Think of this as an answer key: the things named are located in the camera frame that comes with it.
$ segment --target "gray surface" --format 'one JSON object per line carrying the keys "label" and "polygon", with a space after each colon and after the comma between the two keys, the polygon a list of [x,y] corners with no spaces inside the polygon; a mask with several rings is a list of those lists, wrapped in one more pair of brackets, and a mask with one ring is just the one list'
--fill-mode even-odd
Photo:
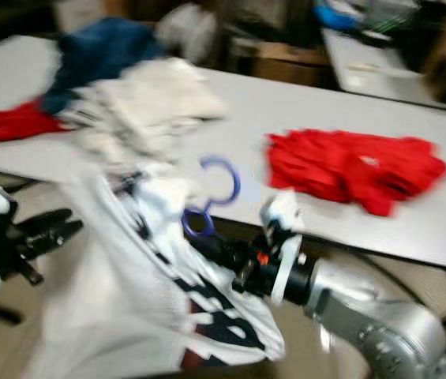
{"label": "gray surface", "polygon": [[[4,91],[0,92],[0,108],[39,93],[50,77],[49,41],[25,38],[9,43],[0,47],[0,86]],[[238,167],[242,194],[232,205],[214,208],[214,216],[260,224],[258,211],[275,193],[265,185],[266,133],[313,127],[416,136],[439,144],[439,155],[446,160],[445,111],[210,70],[204,74],[211,90],[227,103],[230,114],[226,120],[209,122],[184,138],[180,170],[183,176],[197,180],[204,193],[217,196],[230,190],[229,175],[218,168],[203,172],[197,163],[199,158],[222,154]],[[70,144],[71,138],[73,135],[41,136],[0,144],[0,171],[69,181],[88,162],[88,156]],[[357,205],[322,201],[305,194],[298,198],[306,232],[446,266],[446,180],[424,196],[398,204],[389,218],[367,215]]]}
{"label": "gray surface", "polygon": [[[323,36],[344,91],[446,109],[446,103],[436,101],[429,94],[423,75],[410,71],[394,49],[371,47],[330,29],[323,29]],[[380,70],[354,69],[360,65],[377,66]]]}

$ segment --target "pile of clothes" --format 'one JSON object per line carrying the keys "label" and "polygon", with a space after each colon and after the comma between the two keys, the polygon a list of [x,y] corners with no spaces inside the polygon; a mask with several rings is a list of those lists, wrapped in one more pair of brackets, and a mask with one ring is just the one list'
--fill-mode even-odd
{"label": "pile of clothes", "polygon": [[353,201],[377,216],[389,216],[393,203],[424,193],[446,175],[435,146],[419,138],[305,129],[269,139],[271,186]]}
{"label": "pile of clothes", "polygon": [[174,159],[179,134],[225,106],[189,63],[165,59],[150,27],[108,17],[58,40],[48,90],[0,111],[0,141],[81,129],[77,140],[109,163],[145,154]]}

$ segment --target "blue clothing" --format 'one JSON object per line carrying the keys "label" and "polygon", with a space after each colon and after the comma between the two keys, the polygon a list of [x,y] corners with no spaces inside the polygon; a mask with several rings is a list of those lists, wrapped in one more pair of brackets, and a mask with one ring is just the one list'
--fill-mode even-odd
{"label": "blue clothing", "polygon": [[163,55],[152,29],[117,17],[104,18],[58,41],[61,66],[42,100],[42,110],[57,114],[78,96],[73,88],[115,79],[123,69]]}

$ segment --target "folded red shirt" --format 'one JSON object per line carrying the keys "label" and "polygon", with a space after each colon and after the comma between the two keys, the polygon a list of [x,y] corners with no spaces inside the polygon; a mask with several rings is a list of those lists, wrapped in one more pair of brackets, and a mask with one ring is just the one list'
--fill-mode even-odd
{"label": "folded red shirt", "polygon": [[269,139],[271,186],[355,201],[379,216],[389,216],[395,201],[425,192],[446,174],[434,145],[419,138],[306,129]]}
{"label": "folded red shirt", "polygon": [[63,132],[59,121],[40,110],[40,100],[0,111],[0,141],[20,140],[42,133]]}

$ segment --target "floor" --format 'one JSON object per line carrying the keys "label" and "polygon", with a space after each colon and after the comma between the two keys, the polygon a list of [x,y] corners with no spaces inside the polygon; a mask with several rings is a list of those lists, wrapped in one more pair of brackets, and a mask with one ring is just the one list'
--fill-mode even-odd
{"label": "floor", "polygon": [[[42,202],[43,186],[36,186],[21,193],[21,203]],[[31,211],[39,207],[32,206]],[[393,294],[405,298],[400,290],[365,264],[344,253],[331,252],[328,259],[366,273],[380,281]],[[383,266],[410,284],[440,316],[446,315],[446,274],[434,268],[385,258],[375,258]],[[16,379],[27,364],[40,337],[39,321],[42,286],[32,288],[21,277],[14,277],[0,288],[0,304],[21,311],[24,322],[15,327],[0,323],[0,379]],[[327,355],[320,344],[318,327],[293,305],[272,307],[276,322],[287,342],[287,357],[282,362],[266,362],[218,373],[217,377],[259,377],[274,379],[329,379],[364,377],[365,364],[349,347],[336,348]],[[189,377],[214,377],[214,372],[199,372]]]}

